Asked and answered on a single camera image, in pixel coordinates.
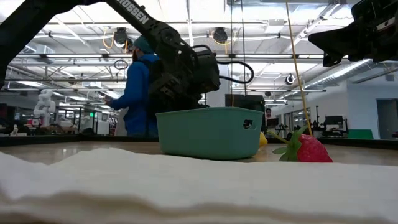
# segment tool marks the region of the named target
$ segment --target ceiling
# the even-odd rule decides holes
[[[137,0],[136,2],[145,5],[146,11],[155,19],[165,21],[179,31],[185,41],[191,45],[205,44],[218,54],[291,54],[290,32],[284,1],[273,0],[267,3],[261,3],[260,0],[242,1],[242,6],[239,1],[229,4],[225,0]],[[0,21],[5,20],[22,2],[23,0],[0,0]],[[349,0],[350,4],[339,7],[328,5],[326,0],[289,2],[292,37],[301,36],[295,42],[296,54],[322,54],[320,49],[307,40],[308,35],[339,29],[350,24],[353,21],[350,9],[353,3],[358,1]],[[36,35],[31,44],[46,45],[56,54],[105,54],[106,51],[120,54],[124,52],[123,48],[114,44],[111,48],[104,45],[104,41],[108,46],[112,44],[112,35],[117,27],[126,27],[128,35],[133,39],[140,35],[106,3],[77,6],[69,12],[55,16]],[[229,36],[227,41],[229,44],[221,45],[215,42],[211,37],[215,27],[225,28]],[[124,88],[124,82],[119,81],[123,80],[126,71],[116,70],[112,66],[109,69],[104,66],[70,66],[57,70],[59,67],[51,66],[51,64],[26,67],[26,63],[29,62],[26,60],[12,62],[17,68],[31,71],[31,77],[37,75],[43,77],[44,74],[49,73],[51,78],[58,79],[71,76],[98,79],[117,77],[117,82],[102,82],[102,86]],[[249,64],[256,73],[254,81],[248,85],[249,88],[289,89],[297,85],[297,82],[293,86],[286,86],[284,83],[287,75],[295,74],[295,65],[292,62],[256,61]],[[309,82],[329,70],[322,67],[321,59],[298,63],[297,66],[304,82]],[[235,76],[244,75],[243,67],[238,65],[230,67],[229,70]],[[12,77],[14,72],[9,71],[8,77]],[[68,83],[50,84],[57,84],[64,88],[81,86],[81,83],[73,86]]]

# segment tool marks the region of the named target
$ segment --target artificial strawberry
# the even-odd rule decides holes
[[[300,162],[333,162],[323,144],[313,136],[302,134],[298,140],[302,144],[297,152]]]
[[[280,161],[299,162],[333,162],[328,151],[316,138],[303,134],[307,127],[295,131],[287,146],[274,150],[274,154],[282,154]]]

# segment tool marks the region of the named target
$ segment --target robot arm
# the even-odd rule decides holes
[[[0,88],[4,85],[7,65],[53,16],[77,5],[100,1],[25,0],[0,25]],[[218,90],[217,61],[207,46],[198,46],[206,49],[194,51],[195,47],[183,41],[175,29],[152,18],[133,0],[102,1],[136,28],[160,57],[162,76],[149,87],[149,94],[158,92],[175,100],[197,101],[201,93]]]
[[[362,0],[352,7],[351,13],[354,22],[349,26],[308,37],[325,52],[323,66],[334,66],[345,55],[352,62],[398,60],[398,1]]]

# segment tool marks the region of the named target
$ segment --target plastic basket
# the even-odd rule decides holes
[[[156,114],[161,150],[213,160],[252,157],[258,150],[263,114],[233,107]]]

